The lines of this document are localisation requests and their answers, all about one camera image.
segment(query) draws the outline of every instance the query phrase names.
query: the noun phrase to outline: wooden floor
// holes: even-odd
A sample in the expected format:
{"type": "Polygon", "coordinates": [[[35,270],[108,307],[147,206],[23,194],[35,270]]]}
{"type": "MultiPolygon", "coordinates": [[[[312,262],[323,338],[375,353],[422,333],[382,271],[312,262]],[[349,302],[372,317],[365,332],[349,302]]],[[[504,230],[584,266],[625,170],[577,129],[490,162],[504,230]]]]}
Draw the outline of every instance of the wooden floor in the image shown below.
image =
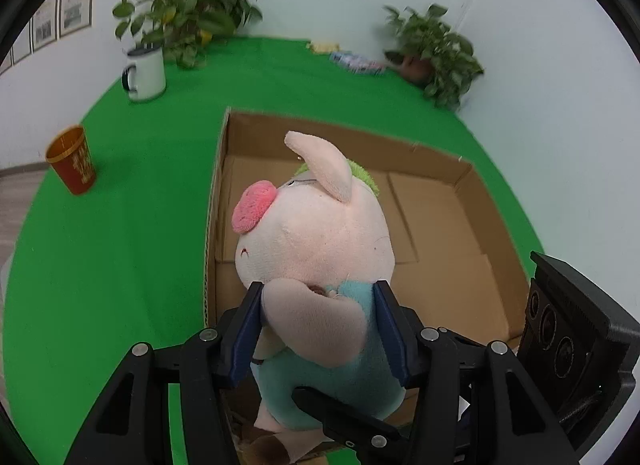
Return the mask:
{"type": "MultiPolygon", "coordinates": [[[[14,251],[22,222],[46,171],[38,170],[0,176],[0,268],[14,251]]],[[[2,359],[2,318],[4,304],[0,295],[0,401],[6,405],[2,359]]]]}

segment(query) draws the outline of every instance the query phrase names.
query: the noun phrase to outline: black mug handle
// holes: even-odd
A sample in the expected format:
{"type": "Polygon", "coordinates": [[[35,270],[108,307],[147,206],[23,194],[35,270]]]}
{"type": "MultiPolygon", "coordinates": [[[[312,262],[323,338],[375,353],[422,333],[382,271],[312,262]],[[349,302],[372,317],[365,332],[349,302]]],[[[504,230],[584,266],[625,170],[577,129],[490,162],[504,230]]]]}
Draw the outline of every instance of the black mug handle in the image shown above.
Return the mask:
{"type": "Polygon", "coordinates": [[[129,72],[135,69],[136,69],[136,65],[130,64],[122,72],[122,87],[127,93],[135,93],[137,91],[137,89],[129,87],[129,72]]]}

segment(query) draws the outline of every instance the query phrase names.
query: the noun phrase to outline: plush toy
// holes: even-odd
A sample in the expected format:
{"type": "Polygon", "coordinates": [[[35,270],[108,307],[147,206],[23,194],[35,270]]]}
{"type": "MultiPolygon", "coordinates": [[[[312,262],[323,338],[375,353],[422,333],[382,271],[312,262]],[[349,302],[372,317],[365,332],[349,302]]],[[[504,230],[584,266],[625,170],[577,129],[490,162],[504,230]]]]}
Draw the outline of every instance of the plush toy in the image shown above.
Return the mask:
{"type": "Polygon", "coordinates": [[[255,426],[273,433],[244,450],[254,464],[294,463],[327,439],[291,399],[299,385],[383,419],[404,389],[389,369],[376,326],[372,284],[395,260],[369,174],[322,138],[290,131],[305,164],[279,188],[244,191],[232,216],[236,268],[264,283],[263,328],[252,371],[262,403],[255,426]]]}

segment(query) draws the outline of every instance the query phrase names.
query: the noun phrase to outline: framed picture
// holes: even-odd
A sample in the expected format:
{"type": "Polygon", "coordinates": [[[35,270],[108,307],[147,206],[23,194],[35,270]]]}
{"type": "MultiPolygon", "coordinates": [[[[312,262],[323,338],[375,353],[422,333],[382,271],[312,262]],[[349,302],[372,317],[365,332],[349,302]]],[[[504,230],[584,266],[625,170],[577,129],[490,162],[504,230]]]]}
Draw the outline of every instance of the framed picture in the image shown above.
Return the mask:
{"type": "Polygon", "coordinates": [[[31,55],[31,22],[27,23],[27,26],[22,28],[20,35],[14,42],[14,46],[11,48],[14,56],[14,65],[20,62],[25,57],[31,55]]]}
{"type": "Polygon", "coordinates": [[[58,38],[58,0],[45,0],[31,19],[33,50],[52,43],[58,38]]]}
{"type": "Polygon", "coordinates": [[[92,0],[60,0],[60,37],[91,26],[92,0]]]}
{"type": "Polygon", "coordinates": [[[11,64],[11,51],[9,51],[9,53],[6,54],[6,57],[4,58],[2,63],[0,64],[0,75],[2,75],[5,71],[7,71],[11,66],[12,66],[12,64],[11,64]]]}

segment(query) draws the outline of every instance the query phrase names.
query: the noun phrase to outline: picture frame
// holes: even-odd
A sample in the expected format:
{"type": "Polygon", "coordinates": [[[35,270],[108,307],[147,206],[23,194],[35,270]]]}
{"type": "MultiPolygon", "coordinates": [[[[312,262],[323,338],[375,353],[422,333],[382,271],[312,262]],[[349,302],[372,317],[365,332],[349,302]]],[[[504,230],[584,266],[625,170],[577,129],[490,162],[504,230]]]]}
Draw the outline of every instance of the picture frame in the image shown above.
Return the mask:
{"type": "Polygon", "coordinates": [[[31,17],[33,51],[58,40],[58,0],[45,0],[31,17]]]}
{"type": "Polygon", "coordinates": [[[60,0],[58,5],[58,36],[88,28],[92,24],[94,0],[60,0]]]}
{"type": "Polygon", "coordinates": [[[31,55],[33,51],[31,50],[31,20],[27,23],[27,25],[22,28],[22,31],[14,41],[14,45],[11,48],[11,55],[14,62],[14,66],[26,59],[29,55],[31,55]]]}

